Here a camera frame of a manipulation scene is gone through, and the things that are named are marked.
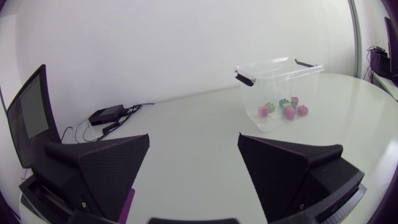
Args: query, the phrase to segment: black handle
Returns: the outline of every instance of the black handle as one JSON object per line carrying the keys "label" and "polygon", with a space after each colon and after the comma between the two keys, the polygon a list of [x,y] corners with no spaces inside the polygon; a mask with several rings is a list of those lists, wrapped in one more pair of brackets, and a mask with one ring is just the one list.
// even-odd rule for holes
{"label": "black handle", "polygon": [[294,60],[296,61],[297,65],[303,65],[303,66],[306,66],[308,68],[314,67],[314,65],[310,65],[310,64],[307,64],[307,63],[304,63],[304,62],[299,62],[297,59],[294,59]]}
{"label": "black handle", "polygon": [[235,78],[241,82],[243,82],[244,84],[246,84],[247,86],[253,86],[254,82],[246,77],[244,77],[243,75],[240,75],[239,73],[235,76]]}

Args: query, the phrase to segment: purple object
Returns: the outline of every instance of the purple object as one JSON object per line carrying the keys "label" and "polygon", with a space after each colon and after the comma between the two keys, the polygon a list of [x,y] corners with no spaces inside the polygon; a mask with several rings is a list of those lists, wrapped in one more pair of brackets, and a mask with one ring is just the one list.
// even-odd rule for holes
{"label": "purple object", "polygon": [[308,114],[308,108],[305,105],[299,106],[297,111],[301,116],[305,116]]}
{"label": "purple object", "polygon": [[268,106],[259,106],[259,117],[268,116]]}
{"label": "purple object", "polygon": [[294,113],[295,113],[295,110],[292,108],[292,106],[286,107],[285,116],[287,119],[294,119]]}
{"label": "purple object", "polygon": [[132,203],[132,198],[134,197],[134,194],[136,191],[134,189],[130,189],[129,195],[127,196],[126,202],[124,203],[122,212],[120,213],[119,216],[119,224],[126,224],[127,217],[129,216],[130,208],[131,208],[131,203]]}
{"label": "purple object", "polygon": [[299,98],[297,96],[292,96],[291,102],[298,103],[299,102]]}

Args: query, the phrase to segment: black cable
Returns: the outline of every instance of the black cable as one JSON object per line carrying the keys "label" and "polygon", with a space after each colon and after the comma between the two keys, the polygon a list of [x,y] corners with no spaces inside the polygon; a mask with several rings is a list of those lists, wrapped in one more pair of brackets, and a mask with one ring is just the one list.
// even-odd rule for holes
{"label": "black cable", "polygon": [[77,138],[76,138],[76,133],[77,133],[77,130],[79,129],[79,126],[80,126],[81,124],[83,124],[83,122],[82,122],[82,123],[80,123],[80,124],[77,126],[76,130],[75,130],[75,141],[76,141],[77,143],[80,143],[80,142],[79,142],[79,141],[77,141]]}
{"label": "black cable", "polygon": [[96,138],[96,139],[93,139],[93,140],[87,140],[87,139],[85,138],[85,133],[86,133],[87,129],[90,128],[90,125],[87,123],[87,128],[85,129],[85,131],[84,131],[84,133],[83,133],[83,139],[84,139],[86,142],[95,142],[95,141],[100,141],[100,140],[102,140],[102,139],[105,138],[107,135],[109,135],[109,134],[112,133],[113,131],[117,130],[120,126],[122,126],[122,124],[124,124],[124,123],[130,118],[130,116],[131,116],[132,114],[134,114],[135,112],[137,112],[137,111],[138,111],[139,109],[141,109],[142,106],[144,106],[144,105],[154,105],[154,103],[142,103],[142,104],[134,105],[134,106],[132,106],[132,107],[130,107],[130,108],[125,109],[125,110],[124,110],[124,113],[126,114],[126,118],[125,118],[124,120],[122,120],[122,121],[119,121],[119,122],[118,122],[118,123],[119,123],[118,126],[116,126],[115,128],[109,130],[107,133],[105,133],[105,134],[103,134],[102,136],[100,136],[100,137],[98,137],[98,138]]}
{"label": "black cable", "polygon": [[28,170],[28,169],[29,169],[29,168],[25,169],[25,176],[24,176],[24,178],[21,177],[22,183],[26,180],[26,173],[27,173],[27,170]]}
{"label": "black cable", "polygon": [[62,141],[63,137],[65,136],[65,133],[67,132],[67,129],[69,129],[69,128],[72,128],[72,130],[73,130],[73,127],[71,127],[71,126],[68,126],[67,128],[65,128],[65,130],[63,131],[63,135],[62,135],[61,141]]}

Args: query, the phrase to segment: black electronic device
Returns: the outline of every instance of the black electronic device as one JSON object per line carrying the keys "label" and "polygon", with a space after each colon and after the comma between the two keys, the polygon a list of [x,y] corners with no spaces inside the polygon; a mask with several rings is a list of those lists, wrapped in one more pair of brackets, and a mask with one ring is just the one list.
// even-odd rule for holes
{"label": "black electronic device", "polygon": [[200,220],[200,221],[151,218],[148,224],[239,224],[239,222],[235,218],[226,218],[222,220]]}
{"label": "black electronic device", "polygon": [[48,143],[45,157],[19,188],[50,223],[70,223],[78,212],[118,222],[149,148],[148,135],[82,144]]}
{"label": "black electronic device", "polygon": [[118,122],[123,115],[124,106],[117,105],[96,111],[88,118],[92,126],[106,124],[109,122]]}
{"label": "black electronic device", "polygon": [[269,223],[321,223],[351,200],[364,176],[341,158],[340,145],[308,146],[241,134],[238,147]]}
{"label": "black electronic device", "polygon": [[7,119],[23,168],[29,168],[44,156],[45,143],[61,142],[51,110],[45,65],[41,65],[19,90],[8,107]]}

